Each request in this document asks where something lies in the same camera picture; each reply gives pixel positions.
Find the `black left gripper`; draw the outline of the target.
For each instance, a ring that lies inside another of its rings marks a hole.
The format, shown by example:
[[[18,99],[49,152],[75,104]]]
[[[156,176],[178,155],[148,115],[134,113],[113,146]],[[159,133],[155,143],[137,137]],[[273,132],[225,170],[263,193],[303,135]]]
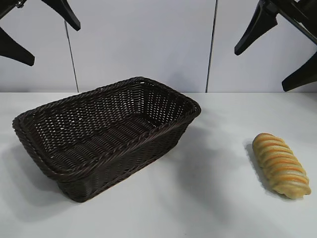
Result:
[[[79,31],[81,24],[67,0],[42,0],[57,12],[74,30]],[[0,19],[15,7],[22,8],[23,0],[0,0]],[[15,42],[2,28],[0,29],[0,55],[33,66],[35,57],[24,47]]]

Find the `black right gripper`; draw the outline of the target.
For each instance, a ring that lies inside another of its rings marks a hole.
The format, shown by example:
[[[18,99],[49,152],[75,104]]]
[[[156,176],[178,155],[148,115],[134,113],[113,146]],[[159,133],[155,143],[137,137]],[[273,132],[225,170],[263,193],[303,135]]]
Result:
[[[284,13],[303,24],[317,23],[316,0],[260,0],[253,17],[240,41],[234,48],[235,55],[242,54],[255,40],[277,25],[275,3]],[[285,92],[317,81],[317,57],[312,56],[305,64],[282,81]]]

